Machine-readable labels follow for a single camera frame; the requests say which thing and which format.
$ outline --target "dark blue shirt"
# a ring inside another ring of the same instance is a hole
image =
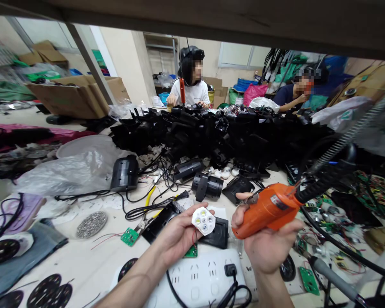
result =
[[[279,105],[283,106],[286,105],[294,100],[293,98],[293,91],[294,91],[294,83],[290,85],[283,86],[278,90],[277,95],[274,97],[273,101]],[[292,110],[298,110],[300,109],[302,104],[296,105]]]

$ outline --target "person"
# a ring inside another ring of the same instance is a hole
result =
[[[199,104],[203,108],[208,108],[210,98],[208,97],[208,86],[201,80],[202,60],[204,51],[196,46],[182,48],[180,51],[179,77],[184,79],[185,107]],[[177,78],[171,88],[170,95],[167,97],[167,105],[181,105],[180,79]]]
[[[309,99],[313,84],[313,72],[308,69],[302,72],[298,82],[280,88],[273,99],[277,105],[281,106],[279,112],[299,110]]]
[[[250,192],[237,193],[237,198],[244,200],[251,195]],[[96,307],[143,307],[167,269],[186,254],[191,247],[192,239],[196,242],[203,236],[200,232],[195,233],[191,224],[194,211],[201,206],[207,207],[208,203],[196,204],[173,218],[116,287]],[[244,212],[248,207],[240,205],[236,209],[231,221],[233,227],[242,224]],[[297,232],[302,228],[303,222],[295,219],[277,232],[264,229],[244,240],[244,249],[251,261],[257,282],[258,297],[262,299],[259,307],[294,307],[279,267],[288,256]]]

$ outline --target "window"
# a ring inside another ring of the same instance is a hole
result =
[[[271,48],[235,43],[221,43],[219,67],[252,70],[264,66],[264,60]]]
[[[8,17],[16,32],[28,47],[49,40],[61,52],[80,53],[70,31],[64,23],[39,19]],[[90,26],[78,25],[91,49],[98,49]]]

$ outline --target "hand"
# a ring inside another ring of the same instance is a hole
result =
[[[168,106],[175,106],[175,102],[176,102],[176,98],[175,98],[175,95],[174,94],[170,94],[168,97],[167,97],[167,105]]]
[[[296,100],[298,103],[305,103],[307,100],[309,100],[310,95],[309,94],[301,94],[300,97],[298,97]]]
[[[237,193],[237,198],[244,200],[252,193]],[[244,213],[249,209],[248,204],[240,205],[232,216],[231,225],[237,228],[244,221]],[[285,261],[295,242],[296,234],[304,226],[301,220],[294,219],[278,231],[265,228],[244,240],[244,249],[254,270],[264,274],[276,272]]]
[[[153,245],[160,248],[159,257],[167,267],[181,259],[194,243],[203,237],[202,233],[195,229],[191,220],[193,213],[199,207],[207,207],[208,203],[203,202],[193,205],[188,210],[170,220],[168,225],[161,231]]]
[[[197,103],[197,105],[201,105],[203,109],[204,109],[204,108],[209,108],[209,107],[210,107],[210,105],[207,105],[207,104],[204,103],[203,101],[199,101],[199,102]]]

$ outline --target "led module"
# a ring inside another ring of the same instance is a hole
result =
[[[192,215],[191,223],[205,236],[214,231],[215,217],[205,207],[200,207]]]

